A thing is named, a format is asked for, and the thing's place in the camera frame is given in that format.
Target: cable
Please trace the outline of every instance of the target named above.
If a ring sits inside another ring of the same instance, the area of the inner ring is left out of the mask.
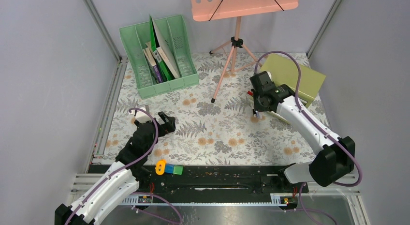
[[[275,2],[276,2],[276,4],[282,9],[282,11],[285,11],[285,10],[282,8],[282,6],[279,4],[278,1],[275,0]]]
[[[211,21],[211,19],[214,17],[215,13],[216,13],[217,10],[219,9],[219,7],[220,7],[220,5],[222,4],[222,2],[223,2],[223,0],[220,0],[220,3],[219,3],[219,5],[218,5],[218,7],[215,9],[214,13],[212,14],[212,16],[211,16],[211,18],[208,20],[208,22]]]
[[[300,187],[300,190],[299,190],[299,202],[300,202],[300,205],[302,206],[302,209],[300,209],[300,210],[303,210],[303,211],[306,213],[306,215],[307,215],[312,221],[314,221],[316,224],[318,224],[318,225],[323,225],[322,223],[319,223],[319,221],[317,221],[316,219],[314,219],[314,218],[308,213],[308,211],[313,210],[313,209],[306,209],[306,208],[305,208],[305,205],[303,205],[303,201],[302,201],[302,189],[303,189],[303,187],[304,187],[305,185],[306,185],[306,182],[304,182],[304,183],[302,184],[302,186]],[[335,225],[338,224],[337,221],[336,221],[336,219],[334,219],[330,214],[328,214],[328,213],[326,213],[326,212],[324,212],[324,211],[322,211],[322,210],[316,210],[315,212],[326,215],[326,216],[329,217],[333,222],[335,222]]]
[[[125,168],[128,168],[128,167],[130,167],[131,165],[133,165],[133,164],[139,162],[140,160],[142,160],[144,157],[146,157],[146,156],[154,149],[154,146],[155,146],[155,144],[156,144],[157,141],[158,141],[158,125],[157,125],[157,123],[155,122],[155,119],[154,119],[149,113],[147,113],[146,111],[141,110],[141,109],[139,109],[139,108],[131,108],[131,109],[128,110],[128,112],[131,112],[131,110],[141,111],[141,112],[143,112],[144,114],[146,114],[146,115],[152,120],[152,123],[154,124],[154,127],[155,127],[154,142],[152,143],[152,145],[151,145],[151,147],[148,149],[148,151],[146,151],[146,153],[144,153],[144,155],[142,155],[140,158],[138,158],[138,159],[136,159],[135,161],[133,161],[133,162],[131,162],[131,163],[129,163],[129,164],[127,164],[127,165],[125,165],[125,166],[123,166],[123,167],[121,167],[121,168],[115,170],[115,171],[113,171],[111,174],[108,175],[107,178],[104,178],[98,185],[96,185],[96,186],[91,190],[91,192],[83,199],[83,201],[81,201],[81,203],[82,203],[83,205],[84,205],[84,203],[86,203],[87,200],[88,200],[107,180],[109,180],[114,174],[116,174],[117,172],[119,172],[119,171],[121,171],[121,170],[123,170],[123,169],[125,169]],[[66,222],[64,223],[64,225],[68,225],[68,223],[70,223],[70,220],[73,218],[73,216],[77,213],[77,211],[78,211],[80,208],[81,208],[81,204],[78,205],[77,208],[74,209],[74,211],[70,214],[70,216],[68,217],[68,219],[66,220]]]
[[[254,72],[254,73],[256,74],[256,72],[258,71],[258,64],[259,64],[259,62],[262,60],[262,58],[264,58],[265,56],[267,56],[267,55],[269,55],[269,54],[272,54],[272,53],[280,53],[280,54],[286,55],[287,57],[289,57],[289,58],[295,63],[295,65],[296,65],[296,67],[297,67],[297,71],[298,71],[298,73],[299,73],[299,75],[298,75],[298,77],[297,77],[297,83],[296,83],[296,89],[295,89],[295,102],[296,102],[296,106],[297,106],[297,108],[298,108],[299,110],[301,110],[301,112],[302,112],[302,114],[305,116],[305,118],[306,118],[307,120],[309,120],[309,122],[310,122],[313,126],[316,127],[316,129],[318,129],[323,135],[326,135],[326,134],[327,134],[327,131],[325,131],[322,127],[320,127],[304,110],[302,110],[302,106],[300,105],[299,96],[298,96],[298,94],[299,94],[299,85],[300,85],[300,78],[301,78],[301,76],[302,76],[302,73],[301,73],[299,64],[296,62],[296,60],[295,60],[291,55],[289,55],[289,54],[286,53],[286,52],[282,52],[282,51],[271,51],[271,52],[267,52],[267,53],[263,54],[263,55],[258,59],[258,61],[256,62],[256,64],[255,64],[255,72]],[[363,173],[362,173],[362,168],[360,167],[359,163],[358,163],[358,162],[356,161],[356,159],[350,154],[350,152],[347,151],[347,149],[346,149],[345,147],[343,147],[343,146],[339,143],[339,141],[337,141],[335,138],[331,137],[330,135],[328,135],[327,138],[329,138],[329,139],[330,139],[332,142],[334,142],[340,149],[342,149],[342,151],[353,161],[354,165],[355,165],[356,168],[357,168],[357,172],[358,172],[358,178],[357,178],[357,181],[356,181],[355,183],[352,183],[352,184],[344,184],[344,183],[334,182],[334,184],[340,185],[340,186],[346,186],[346,187],[353,187],[353,186],[356,186],[356,185],[360,184],[360,182],[362,181]]]
[[[137,211],[140,211],[140,212],[142,212],[142,213],[145,213],[145,214],[154,216],[154,217],[156,217],[156,218],[159,218],[159,219],[161,219],[161,220],[167,221],[167,222],[172,223],[172,224],[181,224],[181,223],[183,222],[183,221],[182,221],[182,216],[181,216],[181,214],[178,212],[178,210],[175,208],[175,206],[173,206],[173,205],[172,205],[170,202],[168,202],[165,198],[163,198],[163,197],[161,197],[161,196],[158,196],[158,195],[155,195],[155,194],[150,194],[150,193],[140,193],[140,192],[138,192],[138,194],[149,195],[149,196],[151,196],[151,197],[156,197],[156,198],[162,200],[163,202],[165,202],[166,204],[168,204],[168,205],[176,212],[176,214],[178,215],[178,217],[179,217],[179,222],[175,222],[175,221],[172,221],[172,220],[169,220],[169,219],[162,218],[162,217],[159,216],[159,215],[156,215],[156,214],[153,214],[153,213],[144,211],[144,210],[137,209]]]
[[[293,210],[268,210],[271,212],[301,212],[301,211],[309,211],[309,212],[314,212],[314,213],[318,213],[318,214],[323,214],[324,216],[328,217],[329,219],[331,219],[333,222],[335,222],[335,225],[338,225],[337,221],[328,213],[322,211],[322,210],[317,210],[317,209],[293,209]]]

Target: metal table surface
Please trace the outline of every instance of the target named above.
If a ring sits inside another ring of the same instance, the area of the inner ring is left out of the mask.
[[[304,205],[309,209],[323,210],[332,215],[340,225],[353,225],[351,209],[343,196],[304,196]],[[184,206],[176,207],[183,216],[183,225],[315,225],[303,211],[284,213],[278,207],[259,206]],[[146,214],[136,214],[130,206],[118,206],[103,221],[102,225],[167,225],[168,222]],[[178,216],[169,206],[151,206],[148,212],[178,221]],[[311,213],[322,224],[334,224],[326,216]]]

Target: tripod leg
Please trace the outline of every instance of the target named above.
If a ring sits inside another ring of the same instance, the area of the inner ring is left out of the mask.
[[[236,62],[236,51],[238,50],[237,47],[234,48],[234,53],[232,54],[232,64],[231,64],[231,72],[235,72],[235,62]]]
[[[242,46],[255,61],[258,61],[258,58],[256,58],[256,56],[249,50],[248,47],[246,47],[246,45],[242,45]]]
[[[222,74],[220,75],[220,79],[219,79],[219,82],[218,82],[217,89],[215,90],[214,96],[212,97],[212,100],[211,100],[212,103],[214,103],[215,99],[217,98],[217,94],[218,94],[218,91],[219,91],[219,88],[220,88],[220,84],[222,83],[223,76],[225,75],[226,69],[228,68],[229,60],[231,59],[232,54],[234,53],[234,49],[235,49],[235,47],[232,46],[231,52],[229,53],[228,59],[227,59],[226,64],[225,64],[225,67],[223,68]]]
[[[219,49],[225,47],[226,45],[228,45],[228,44],[230,44],[230,43],[231,43],[231,41],[228,41],[228,42],[222,44],[221,46],[219,46],[219,47],[215,48],[214,50],[210,51],[209,54],[212,55],[213,53],[215,53],[216,51],[218,51]]]
[[[242,20],[242,16],[236,17],[236,27],[235,27],[235,36],[234,36],[234,40],[238,40],[239,39],[239,31],[241,30],[241,20]],[[235,47],[234,50],[234,54],[232,56],[232,65],[231,65],[231,72],[235,71],[235,62],[236,62],[236,51],[237,51],[237,47]]]

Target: patterned mat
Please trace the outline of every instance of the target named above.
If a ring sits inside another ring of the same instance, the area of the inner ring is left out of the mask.
[[[291,53],[299,64],[309,67],[305,53]],[[138,94],[131,65],[128,64],[121,86],[105,153],[94,163],[111,164],[136,129],[128,109],[149,105],[158,112],[176,117],[176,131],[159,139],[146,164],[165,159],[181,165],[287,165],[315,157],[307,142],[290,125],[265,113],[261,120],[252,114],[245,98],[251,89],[253,68],[227,72],[214,104],[211,98],[227,58],[224,54],[193,54],[200,83],[197,86],[142,100]],[[236,66],[253,61],[238,54]],[[317,96],[308,108],[327,125],[324,108]]]

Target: green book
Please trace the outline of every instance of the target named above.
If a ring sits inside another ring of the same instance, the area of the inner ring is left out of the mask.
[[[158,48],[160,48],[160,44],[158,43],[157,36],[155,32],[160,32],[160,31],[155,31],[154,24],[152,21],[152,17],[149,16],[149,27],[150,27],[150,34],[151,34],[151,50],[152,53],[154,54],[154,58],[158,63],[158,66],[160,67],[161,73],[166,77],[168,81],[173,80],[174,77],[172,76],[171,72],[169,71],[168,67],[165,64],[165,61],[161,58],[161,55],[158,52]]]

